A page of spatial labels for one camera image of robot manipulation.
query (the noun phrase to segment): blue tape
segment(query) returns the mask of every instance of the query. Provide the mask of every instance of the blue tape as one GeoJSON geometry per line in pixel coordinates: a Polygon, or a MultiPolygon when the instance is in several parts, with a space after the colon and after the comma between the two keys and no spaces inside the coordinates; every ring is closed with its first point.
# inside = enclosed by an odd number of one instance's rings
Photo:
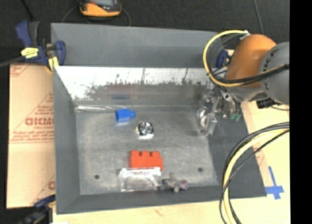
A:
{"type": "Polygon", "coordinates": [[[265,187],[265,191],[267,194],[273,194],[274,199],[278,200],[281,198],[280,193],[284,193],[284,189],[282,186],[277,186],[271,166],[269,166],[269,172],[273,181],[273,186],[265,187]]]}

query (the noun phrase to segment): red lego brick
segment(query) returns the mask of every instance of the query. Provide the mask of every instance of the red lego brick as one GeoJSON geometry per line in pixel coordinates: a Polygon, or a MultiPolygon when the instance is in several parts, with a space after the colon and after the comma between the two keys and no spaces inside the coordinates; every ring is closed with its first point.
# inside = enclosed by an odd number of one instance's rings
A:
{"type": "Polygon", "coordinates": [[[142,151],[132,150],[129,157],[130,168],[148,168],[148,167],[160,167],[163,169],[162,157],[158,151],[142,151]]]}

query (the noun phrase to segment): yellow clamp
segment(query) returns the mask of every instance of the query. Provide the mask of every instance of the yellow clamp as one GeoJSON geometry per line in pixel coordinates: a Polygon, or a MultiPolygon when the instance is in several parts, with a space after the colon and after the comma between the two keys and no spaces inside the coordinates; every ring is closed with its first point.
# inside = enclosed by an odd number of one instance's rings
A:
{"type": "Polygon", "coordinates": [[[36,57],[38,55],[39,49],[27,47],[23,49],[20,53],[22,56],[26,57],[27,59],[36,57]]]}
{"type": "Polygon", "coordinates": [[[49,58],[49,65],[51,71],[53,70],[53,67],[59,66],[59,61],[57,57],[49,58]]]}

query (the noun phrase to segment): cardboard sheet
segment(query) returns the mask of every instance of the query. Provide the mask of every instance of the cardboard sheet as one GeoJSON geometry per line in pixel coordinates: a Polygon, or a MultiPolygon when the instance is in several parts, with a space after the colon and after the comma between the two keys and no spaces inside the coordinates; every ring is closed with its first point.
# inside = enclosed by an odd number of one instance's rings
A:
{"type": "Polygon", "coordinates": [[[10,66],[7,208],[28,207],[55,193],[52,72],[10,66]]]}

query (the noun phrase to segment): yellow cable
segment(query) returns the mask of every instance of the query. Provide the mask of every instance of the yellow cable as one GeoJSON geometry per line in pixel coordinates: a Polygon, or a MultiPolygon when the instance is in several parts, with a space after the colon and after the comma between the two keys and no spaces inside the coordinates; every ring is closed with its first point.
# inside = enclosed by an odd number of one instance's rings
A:
{"type": "MultiPolygon", "coordinates": [[[[228,35],[228,34],[236,34],[236,33],[239,33],[239,34],[248,34],[247,31],[241,31],[241,30],[229,30],[229,31],[224,31],[224,32],[221,32],[217,35],[215,35],[214,37],[212,37],[208,43],[206,44],[205,48],[204,48],[204,52],[203,52],[203,62],[204,62],[204,66],[205,66],[205,69],[210,77],[210,79],[216,83],[216,84],[219,84],[221,85],[221,83],[219,81],[217,81],[211,74],[211,71],[208,67],[208,64],[207,64],[207,59],[206,59],[206,56],[207,56],[207,51],[208,51],[208,48],[210,47],[210,45],[218,38],[224,36],[224,35],[228,35]]],[[[234,86],[239,86],[241,85],[242,83],[232,83],[232,84],[227,84],[227,87],[234,87],[234,86]]]]}
{"type": "MultiPolygon", "coordinates": [[[[218,81],[217,79],[215,79],[215,78],[213,77],[213,75],[211,74],[211,71],[210,71],[210,69],[209,69],[209,67],[208,67],[208,64],[207,64],[207,58],[206,58],[206,56],[207,56],[207,51],[208,51],[208,48],[210,47],[210,45],[211,45],[216,39],[218,39],[218,38],[220,38],[220,37],[222,37],[222,36],[224,36],[224,35],[236,34],[236,33],[239,33],[239,34],[248,34],[248,31],[229,30],[229,31],[221,32],[221,33],[215,35],[213,38],[211,38],[211,39],[208,41],[208,43],[206,44],[206,46],[205,46],[205,48],[204,48],[204,51],[203,51],[203,62],[204,62],[204,66],[205,66],[205,69],[206,69],[206,71],[207,71],[207,73],[208,73],[210,79],[211,79],[215,84],[220,85],[220,86],[223,86],[223,87],[237,87],[237,86],[243,85],[244,83],[243,83],[243,82],[238,82],[238,83],[223,83],[223,82],[220,82],[220,81],[218,81]]],[[[266,73],[271,72],[271,71],[273,71],[273,70],[276,70],[276,69],[278,69],[278,68],[280,68],[280,67],[282,67],[282,66],[283,66],[283,65],[278,66],[278,67],[275,67],[275,68],[270,69],[270,70],[267,70],[267,71],[264,71],[264,72],[261,72],[261,73],[259,73],[259,75],[260,75],[260,74],[266,74],[266,73]]]]}
{"type": "MultiPolygon", "coordinates": [[[[231,171],[234,167],[234,164],[236,163],[236,161],[240,158],[240,156],[242,154],[244,154],[246,152],[247,149],[249,149],[250,147],[252,147],[253,145],[255,145],[256,143],[260,142],[261,139],[264,139],[266,138],[266,142],[264,143],[267,143],[271,140],[271,138],[268,138],[268,135],[270,135],[270,132],[271,134],[275,134],[274,136],[278,136],[279,134],[281,133],[284,133],[286,132],[287,130],[283,130],[283,129],[278,129],[278,130],[272,130],[272,131],[269,131],[269,132],[266,132],[266,133],[263,133],[263,134],[260,134],[258,136],[256,136],[255,138],[253,138],[250,142],[248,142],[247,144],[245,144],[244,146],[242,146],[236,153],[235,155],[233,155],[233,157],[230,159],[230,162],[227,166],[227,169],[224,173],[224,183],[223,183],[223,187],[226,185],[226,183],[228,182],[228,179],[229,177],[231,176],[231,171]]],[[[232,215],[232,212],[231,212],[231,207],[230,207],[230,202],[229,202],[229,192],[228,192],[228,188],[225,190],[224,192],[224,196],[223,196],[223,204],[224,204],[224,208],[226,210],[226,214],[228,216],[228,219],[230,220],[230,223],[231,224],[234,224],[236,223],[235,219],[234,219],[234,216],[232,215]]]]}

